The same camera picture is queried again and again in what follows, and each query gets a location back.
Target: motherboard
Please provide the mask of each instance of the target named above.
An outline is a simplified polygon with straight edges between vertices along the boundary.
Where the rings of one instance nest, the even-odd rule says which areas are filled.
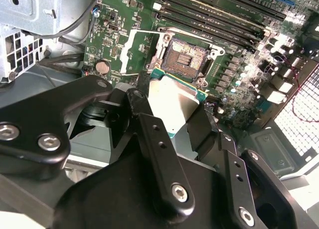
[[[318,11],[319,0],[98,0],[83,74],[135,85],[160,68],[206,93],[217,121],[245,129],[319,55]]]

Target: ventilation grille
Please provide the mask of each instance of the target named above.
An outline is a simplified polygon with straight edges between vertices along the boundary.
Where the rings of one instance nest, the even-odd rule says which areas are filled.
[[[292,100],[290,100],[276,117],[276,124],[301,157],[311,148],[319,153],[319,123],[303,122],[298,118],[319,121],[319,68],[311,74],[297,93],[294,111],[298,117],[292,110]],[[311,159],[308,156],[305,161],[309,162]]]
[[[44,50],[42,39],[34,40],[32,36],[16,31],[15,29],[15,33],[0,37],[0,40],[4,40],[1,45],[5,46],[0,60],[0,82],[11,82],[34,66]]]

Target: green circuit board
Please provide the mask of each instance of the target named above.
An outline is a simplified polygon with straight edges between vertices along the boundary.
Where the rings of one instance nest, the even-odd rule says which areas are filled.
[[[272,40],[280,42],[276,53],[285,55],[283,46],[297,45],[319,10],[318,0],[98,0],[97,6],[98,17],[86,42],[85,75],[100,75],[113,86],[135,84],[142,70],[152,72],[156,47],[159,40],[164,42],[159,29],[172,33],[168,29],[174,28],[157,63],[210,98],[220,99],[220,122],[237,128],[251,124],[266,100],[256,96],[252,81],[269,83],[273,74],[268,69],[283,66],[270,51]],[[214,47],[222,54],[211,58]],[[187,55],[183,48],[197,55]],[[203,60],[192,68],[195,58]],[[105,74],[96,69],[100,61],[110,66]],[[271,66],[267,70],[260,66],[265,62]]]

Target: red wire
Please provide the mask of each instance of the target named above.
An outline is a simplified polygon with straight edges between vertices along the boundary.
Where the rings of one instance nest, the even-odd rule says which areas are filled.
[[[292,69],[292,71],[294,72],[294,75],[295,75],[295,78],[296,78],[296,81],[297,81],[297,85],[298,85],[297,92],[296,92],[296,94],[294,95],[293,101],[292,101],[293,115],[294,115],[295,117],[297,117],[300,121],[303,121],[303,122],[306,122],[306,123],[319,123],[319,121],[316,121],[316,120],[303,119],[303,118],[299,117],[299,116],[295,113],[295,99],[296,99],[298,93],[301,91],[301,85],[299,84],[298,74],[297,74],[297,72],[295,71],[295,68],[290,64],[290,62],[289,62],[287,59],[286,59],[286,62],[291,66],[291,69]]]

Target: green pcb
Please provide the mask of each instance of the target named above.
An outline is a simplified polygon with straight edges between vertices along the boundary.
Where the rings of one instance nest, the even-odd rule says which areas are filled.
[[[264,100],[256,98],[251,82],[262,86],[272,78],[259,68],[264,62],[276,64],[269,51],[271,40],[293,46],[319,4],[314,0],[99,0],[97,6],[98,15],[86,42],[85,75],[99,75],[113,86],[118,82],[135,84],[138,73],[148,71],[157,51],[158,28],[182,30],[175,31],[173,38],[203,48],[207,55],[215,46],[224,53],[206,58],[194,78],[173,75],[213,97],[227,98],[221,122],[245,128],[256,105]],[[159,64],[165,62],[167,50]],[[280,47],[277,51],[285,53]],[[182,55],[179,63],[187,64],[186,58]],[[109,63],[107,73],[97,71],[99,61]],[[199,85],[199,79],[206,85]]]

